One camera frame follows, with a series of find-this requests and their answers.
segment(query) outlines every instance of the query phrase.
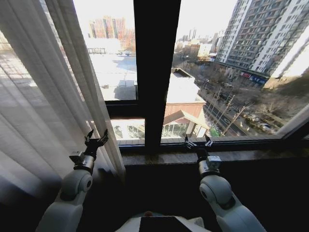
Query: curtain fold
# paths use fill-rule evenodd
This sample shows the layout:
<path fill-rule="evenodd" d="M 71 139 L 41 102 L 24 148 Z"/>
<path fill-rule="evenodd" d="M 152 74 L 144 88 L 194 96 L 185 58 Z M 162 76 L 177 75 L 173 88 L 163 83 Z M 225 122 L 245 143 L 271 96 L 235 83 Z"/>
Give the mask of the curtain fold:
<path fill-rule="evenodd" d="M 123 178 L 125 175 L 124 165 L 78 23 L 73 1 L 46 0 L 46 5 L 99 134 L 103 135 L 106 129 L 112 134 L 111 139 L 104 148 L 107 150 L 107 154 L 118 175 Z"/>
<path fill-rule="evenodd" d="M 70 153 L 85 149 L 84 135 L 92 129 L 96 138 L 106 129 L 109 131 L 107 144 L 98 150 L 94 177 L 100 168 L 121 179 L 125 175 L 105 102 L 78 30 L 73 3 L 47 3 L 54 22 L 62 20 L 55 23 L 61 40 L 43 0 L 1 1 L 0 201 L 6 201 L 3 203 L 9 202 L 10 191 L 16 189 L 43 197 L 50 188 L 58 188 L 61 178 L 72 171 Z M 74 17 L 64 17 L 62 12 Z"/>

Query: sky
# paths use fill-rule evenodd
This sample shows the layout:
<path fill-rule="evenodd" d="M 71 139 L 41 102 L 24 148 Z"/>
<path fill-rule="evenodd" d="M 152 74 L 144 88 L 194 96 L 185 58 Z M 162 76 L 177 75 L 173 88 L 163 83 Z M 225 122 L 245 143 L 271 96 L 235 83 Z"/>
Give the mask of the sky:
<path fill-rule="evenodd" d="M 88 33 L 89 21 L 104 15 L 126 19 L 134 27 L 133 0 L 73 0 L 83 32 Z M 237 0 L 182 0 L 177 39 L 188 35 L 192 28 L 197 36 L 213 35 L 226 29 Z"/>
<path fill-rule="evenodd" d="M 176 38 L 189 35 L 196 28 L 197 36 L 213 35 L 226 29 L 237 0 L 182 0 Z"/>

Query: signboard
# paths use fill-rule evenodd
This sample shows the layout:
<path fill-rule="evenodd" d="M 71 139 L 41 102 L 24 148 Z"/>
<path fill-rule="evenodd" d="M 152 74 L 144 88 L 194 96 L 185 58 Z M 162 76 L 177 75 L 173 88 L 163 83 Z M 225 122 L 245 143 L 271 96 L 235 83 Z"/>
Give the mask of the signboard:
<path fill-rule="evenodd" d="M 240 75 L 243 76 L 243 77 L 247 77 L 247 78 L 251 77 L 251 74 L 246 73 L 246 72 L 241 72 Z"/>
<path fill-rule="evenodd" d="M 256 82 L 256 83 L 259 83 L 259 84 L 261 84 L 261 85 L 264 85 L 265 83 L 266 83 L 266 79 L 264 79 L 264 78 L 262 78 L 262 77 L 257 77 L 257 76 L 252 76 L 251 75 L 251 77 L 250 77 L 250 80 L 251 81 L 254 81 L 254 82 Z"/>

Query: building facade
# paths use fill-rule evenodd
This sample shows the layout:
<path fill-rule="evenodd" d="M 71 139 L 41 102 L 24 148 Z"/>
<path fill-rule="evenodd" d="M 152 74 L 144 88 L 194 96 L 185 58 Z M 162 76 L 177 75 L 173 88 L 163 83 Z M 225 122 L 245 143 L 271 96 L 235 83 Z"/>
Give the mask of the building facade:
<path fill-rule="evenodd" d="M 211 43 L 202 43 L 199 45 L 197 57 L 208 57 L 211 50 Z"/>
<path fill-rule="evenodd" d="M 118 39 L 122 50 L 135 52 L 135 30 L 126 28 L 124 18 L 104 16 L 89 22 L 89 37 Z"/>
<path fill-rule="evenodd" d="M 282 75 L 306 47 L 308 12 L 309 0 L 238 0 L 216 61 Z"/>
<path fill-rule="evenodd" d="M 217 40 L 218 40 L 218 33 L 215 33 L 213 35 L 213 39 L 211 42 L 211 52 L 216 52 Z"/>
<path fill-rule="evenodd" d="M 197 55 L 198 55 L 199 48 L 200 48 L 199 44 L 192 44 L 190 46 L 189 57 L 192 58 L 192 59 L 196 59 Z"/>

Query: apartment building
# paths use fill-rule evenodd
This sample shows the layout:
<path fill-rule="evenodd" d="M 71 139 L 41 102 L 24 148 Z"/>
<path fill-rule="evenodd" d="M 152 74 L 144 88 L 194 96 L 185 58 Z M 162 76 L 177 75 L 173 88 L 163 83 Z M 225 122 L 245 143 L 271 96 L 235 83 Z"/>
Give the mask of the apartment building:
<path fill-rule="evenodd" d="M 306 47 L 308 12 L 309 0 L 238 0 L 216 61 L 283 75 Z"/>

